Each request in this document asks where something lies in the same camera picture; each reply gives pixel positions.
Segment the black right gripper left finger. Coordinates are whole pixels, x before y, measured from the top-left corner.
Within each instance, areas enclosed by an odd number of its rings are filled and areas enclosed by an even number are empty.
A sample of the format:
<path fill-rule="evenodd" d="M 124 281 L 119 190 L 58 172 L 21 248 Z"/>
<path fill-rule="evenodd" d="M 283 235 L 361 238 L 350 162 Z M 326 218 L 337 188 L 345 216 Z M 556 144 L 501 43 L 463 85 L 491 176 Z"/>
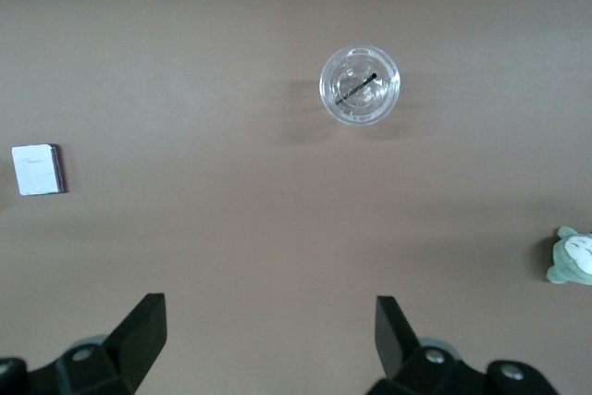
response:
<path fill-rule="evenodd" d="M 110 334 L 80 339 L 43 367 L 3 357 L 1 392 L 134 394 L 166 342 L 166 297 L 148 293 Z"/>

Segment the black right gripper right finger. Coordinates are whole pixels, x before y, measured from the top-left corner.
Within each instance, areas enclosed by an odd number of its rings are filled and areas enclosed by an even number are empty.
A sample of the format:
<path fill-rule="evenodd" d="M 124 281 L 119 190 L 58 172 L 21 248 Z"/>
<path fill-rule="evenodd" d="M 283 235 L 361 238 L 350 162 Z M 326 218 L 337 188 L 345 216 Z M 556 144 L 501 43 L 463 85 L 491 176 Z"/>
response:
<path fill-rule="evenodd" d="M 424 345 L 396 299 L 376 298 L 375 345 L 385 372 L 370 394 L 556 394 L 533 366 L 493 361 L 484 373 L 438 345 Z"/>

